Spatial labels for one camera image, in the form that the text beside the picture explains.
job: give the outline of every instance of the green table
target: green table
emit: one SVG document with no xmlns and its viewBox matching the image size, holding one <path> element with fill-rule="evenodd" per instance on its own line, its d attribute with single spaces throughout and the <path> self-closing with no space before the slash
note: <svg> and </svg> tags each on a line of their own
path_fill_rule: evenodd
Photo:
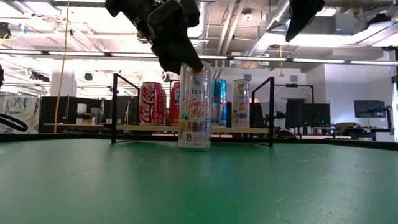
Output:
<svg viewBox="0 0 398 224">
<path fill-rule="evenodd" d="M 0 223 L 396 223 L 398 152 L 73 139 L 0 144 Z"/>
</svg>

